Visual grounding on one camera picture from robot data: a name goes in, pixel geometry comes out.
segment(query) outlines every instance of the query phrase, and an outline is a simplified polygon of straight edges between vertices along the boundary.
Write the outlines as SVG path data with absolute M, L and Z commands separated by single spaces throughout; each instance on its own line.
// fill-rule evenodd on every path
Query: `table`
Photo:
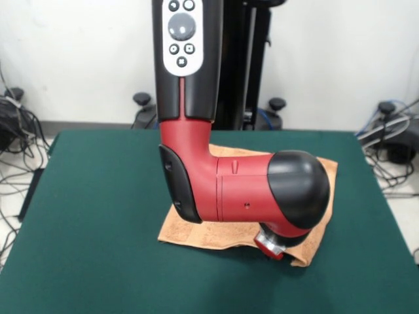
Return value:
M 218 131 L 211 142 L 339 162 L 309 268 L 257 249 L 159 243 L 170 206 L 157 131 L 65 131 L 0 276 L 0 313 L 414 313 L 419 271 L 350 133 Z

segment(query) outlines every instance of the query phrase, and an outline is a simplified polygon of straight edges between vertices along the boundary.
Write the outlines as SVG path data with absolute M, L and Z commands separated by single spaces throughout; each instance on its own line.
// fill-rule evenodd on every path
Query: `white button panel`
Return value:
M 204 61 L 204 13 L 202 0 L 177 0 L 177 2 L 178 9 L 173 11 L 173 1 L 163 0 L 163 62 L 171 74 L 187 77 L 197 72 Z M 188 14 L 195 21 L 194 35 L 186 41 L 173 39 L 169 32 L 169 21 L 176 14 Z M 174 45 L 179 47 L 177 53 L 174 53 Z

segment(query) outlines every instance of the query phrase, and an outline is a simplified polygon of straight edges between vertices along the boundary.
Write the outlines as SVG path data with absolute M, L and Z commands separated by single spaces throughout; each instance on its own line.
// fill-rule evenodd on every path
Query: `black stand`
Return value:
M 223 55 L 215 130 L 254 127 L 268 42 L 270 7 L 285 0 L 225 1 Z

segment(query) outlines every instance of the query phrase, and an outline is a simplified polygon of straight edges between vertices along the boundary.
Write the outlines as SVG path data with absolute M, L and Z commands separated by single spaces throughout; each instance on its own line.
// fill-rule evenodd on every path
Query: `blue cable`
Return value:
M 400 100 L 397 100 L 397 99 L 389 99 L 387 101 L 389 101 L 390 103 L 398 103 L 398 104 L 404 106 L 404 108 L 406 108 L 406 110 L 408 110 L 409 113 L 412 113 L 410 108 L 403 101 L 400 101 Z
M 266 114 L 266 112 L 264 112 L 262 109 L 260 109 L 260 108 L 258 108 L 257 109 L 257 112 L 264 118 L 264 120 L 266 121 L 266 123 L 268 124 L 268 126 L 269 126 L 269 129 L 270 130 L 273 130 L 274 129 L 274 127 L 272 126 L 272 123 L 270 122 L 270 120 L 269 120 L 269 117 L 268 117 L 268 115 Z
M 410 108 L 402 101 L 397 100 L 397 99 L 389 99 L 387 100 L 390 103 L 398 103 L 402 106 L 404 106 L 404 108 L 406 108 L 409 113 L 412 113 L 412 111 L 410 110 Z M 368 128 L 368 126 L 371 124 L 371 122 L 373 121 L 373 118 L 376 116 L 376 114 L 378 113 L 378 109 L 375 110 L 375 112 L 373 113 L 373 115 L 370 117 L 370 119 L 368 120 L 368 122 L 364 125 L 364 127 L 355 134 L 355 136 L 360 136 L 363 132 L 365 132 L 365 130 Z
M 368 128 L 368 126 L 371 124 L 371 122 L 373 121 L 373 118 L 376 116 L 378 112 L 378 109 L 375 109 L 374 113 L 371 115 L 370 119 L 368 119 L 368 122 L 364 125 L 364 127 L 362 129 L 360 129 L 355 136 L 360 136 L 362 133 L 365 132 L 365 130 Z

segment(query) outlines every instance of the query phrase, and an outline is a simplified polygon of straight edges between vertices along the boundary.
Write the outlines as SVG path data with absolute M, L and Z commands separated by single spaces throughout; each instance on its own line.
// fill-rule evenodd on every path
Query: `black joint cap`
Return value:
M 25 92 L 24 92 L 23 89 L 21 89 L 19 87 L 13 87 L 13 88 L 10 88 L 10 89 L 6 90 L 5 97 L 10 97 L 10 98 L 13 98 L 17 101 L 21 101 L 24 94 L 25 94 Z
M 269 101 L 269 107 L 273 111 L 282 110 L 283 108 L 285 108 L 286 105 L 287 105 L 287 102 L 285 100 L 283 100 L 282 98 L 272 98 Z
M 147 93 L 136 93 L 132 98 L 139 106 L 146 106 L 150 100 L 151 96 Z
M 268 167 L 268 181 L 286 219 L 300 229 L 312 229 L 323 218 L 330 184 L 321 162 L 307 152 L 277 152 Z
M 378 104 L 378 110 L 385 116 L 388 116 L 395 111 L 395 105 L 389 101 L 382 101 Z

